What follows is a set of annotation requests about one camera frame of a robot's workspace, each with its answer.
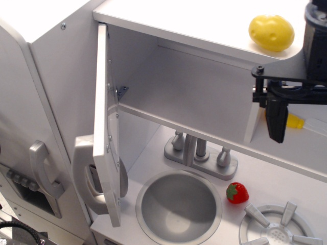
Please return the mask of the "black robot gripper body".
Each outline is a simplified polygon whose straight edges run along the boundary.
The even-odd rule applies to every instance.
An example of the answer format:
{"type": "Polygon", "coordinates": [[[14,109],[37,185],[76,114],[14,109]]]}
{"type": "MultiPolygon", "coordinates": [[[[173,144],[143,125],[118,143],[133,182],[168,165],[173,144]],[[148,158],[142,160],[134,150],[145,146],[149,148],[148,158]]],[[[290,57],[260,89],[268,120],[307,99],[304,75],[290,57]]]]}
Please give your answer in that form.
{"type": "Polygon", "coordinates": [[[252,69],[252,100],[289,104],[326,104],[326,1],[310,1],[305,8],[302,49],[291,58],[252,69]]]}

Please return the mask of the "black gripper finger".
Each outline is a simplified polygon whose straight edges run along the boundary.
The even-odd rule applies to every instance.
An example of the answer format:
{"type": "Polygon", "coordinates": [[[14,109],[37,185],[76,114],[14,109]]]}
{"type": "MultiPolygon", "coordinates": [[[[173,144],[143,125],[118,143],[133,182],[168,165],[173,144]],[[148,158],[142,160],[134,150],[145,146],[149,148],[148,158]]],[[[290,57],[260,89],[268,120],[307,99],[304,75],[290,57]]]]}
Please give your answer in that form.
{"type": "Polygon", "coordinates": [[[268,98],[265,116],[270,138],[277,143],[283,143],[288,119],[288,103],[278,98],[268,98]]]}

